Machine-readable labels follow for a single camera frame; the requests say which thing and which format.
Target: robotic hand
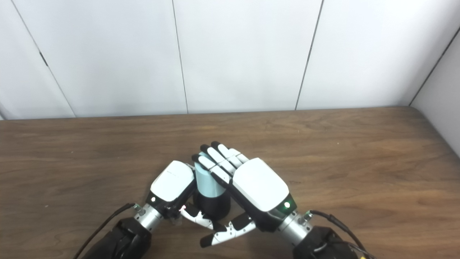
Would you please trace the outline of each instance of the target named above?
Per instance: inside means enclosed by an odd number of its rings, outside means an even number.
[[[207,169],[211,176],[229,190],[245,212],[215,233],[201,239],[201,247],[219,244],[241,236],[255,228],[277,233],[293,246],[295,259],[357,259],[355,248],[365,254],[362,244],[353,233],[332,215],[318,211],[299,214],[286,183],[260,158],[249,160],[235,149],[219,142],[202,145],[202,153],[192,160]],[[326,217],[351,235],[358,246],[343,241],[331,228],[313,226],[313,214]]]
[[[173,161],[153,181],[144,207],[127,204],[109,217],[75,255],[76,259],[89,241],[121,211],[134,207],[138,213],[121,219],[83,259],[140,259],[150,248],[152,233],[163,219],[177,219],[185,202],[196,189],[194,168]]]

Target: brown wood grain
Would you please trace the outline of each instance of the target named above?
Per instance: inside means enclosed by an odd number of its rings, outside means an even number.
[[[460,160],[409,107],[0,121],[0,258],[71,258],[214,140],[266,161],[300,211],[334,214],[378,258],[460,258]],[[209,233],[165,221],[144,258],[292,257],[259,231],[200,248]]]

